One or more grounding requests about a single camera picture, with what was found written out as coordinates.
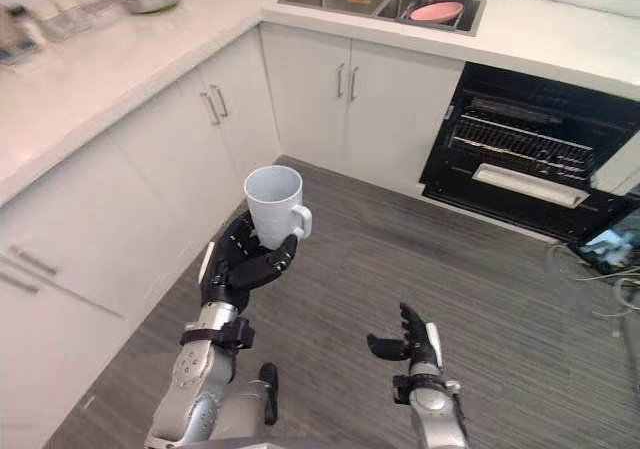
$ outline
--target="black robotic glove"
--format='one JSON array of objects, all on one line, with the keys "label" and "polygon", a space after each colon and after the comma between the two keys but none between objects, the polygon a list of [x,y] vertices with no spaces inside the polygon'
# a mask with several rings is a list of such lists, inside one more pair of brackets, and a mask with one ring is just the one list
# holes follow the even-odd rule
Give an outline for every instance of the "black robotic glove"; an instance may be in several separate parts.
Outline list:
[{"label": "black robotic glove", "polygon": [[249,211],[233,220],[217,240],[205,269],[200,293],[202,305],[227,302],[240,314],[249,303],[249,291],[280,277],[296,255],[298,238],[288,235],[271,251],[260,245]]},{"label": "black robotic glove", "polygon": [[411,365],[430,362],[438,365],[436,351],[429,340],[427,326],[420,315],[405,303],[400,303],[404,339],[381,339],[373,334],[367,336],[371,352],[386,361],[411,359]]}]

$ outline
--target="oven door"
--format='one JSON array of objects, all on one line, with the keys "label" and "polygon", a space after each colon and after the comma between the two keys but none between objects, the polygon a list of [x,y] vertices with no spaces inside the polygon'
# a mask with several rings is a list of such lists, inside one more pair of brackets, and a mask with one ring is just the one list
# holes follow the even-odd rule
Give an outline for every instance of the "oven door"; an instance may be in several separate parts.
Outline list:
[{"label": "oven door", "polygon": [[421,182],[423,195],[561,241],[580,243],[625,217],[628,198],[487,164],[480,155],[436,146]]}]

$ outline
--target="ceramic cup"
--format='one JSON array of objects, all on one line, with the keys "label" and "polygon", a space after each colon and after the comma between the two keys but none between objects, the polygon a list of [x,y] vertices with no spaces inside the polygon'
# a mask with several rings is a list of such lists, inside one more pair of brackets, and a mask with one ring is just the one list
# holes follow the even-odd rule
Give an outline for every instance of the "ceramic cup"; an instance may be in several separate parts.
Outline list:
[{"label": "ceramic cup", "polygon": [[285,237],[311,234],[311,211],[302,205],[302,177],[286,166],[256,169],[244,181],[249,211],[260,243],[280,247]]}]

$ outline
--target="pink plate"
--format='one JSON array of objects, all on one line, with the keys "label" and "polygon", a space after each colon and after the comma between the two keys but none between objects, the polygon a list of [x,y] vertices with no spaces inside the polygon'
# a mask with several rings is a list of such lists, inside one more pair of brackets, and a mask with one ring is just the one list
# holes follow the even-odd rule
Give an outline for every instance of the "pink plate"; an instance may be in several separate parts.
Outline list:
[{"label": "pink plate", "polygon": [[464,5],[460,2],[439,2],[416,9],[411,13],[411,19],[435,23],[447,22],[460,14],[463,8]]}]

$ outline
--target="gray floor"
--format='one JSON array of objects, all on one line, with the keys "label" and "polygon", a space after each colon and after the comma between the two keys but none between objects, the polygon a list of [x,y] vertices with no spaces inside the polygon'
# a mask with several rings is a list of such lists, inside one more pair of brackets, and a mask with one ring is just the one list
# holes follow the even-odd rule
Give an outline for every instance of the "gray floor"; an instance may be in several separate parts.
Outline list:
[{"label": "gray floor", "polygon": [[[286,163],[305,179],[314,234],[291,270],[252,296],[244,314],[256,340],[239,359],[241,380],[263,361],[279,367],[274,433],[415,448],[408,409],[391,399],[391,376],[406,368],[374,359],[365,342],[369,332],[400,335],[397,306],[406,301],[439,325],[448,374],[463,383],[473,448],[640,447],[640,410],[618,326],[590,315],[592,306],[615,309],[608,286],[562,281],[547,269],[542,242]],[[559,252],[557,262],[590,274],[569,254]],[[142,447],[182,325],[198,314],[197,266],[47,447]]]}]

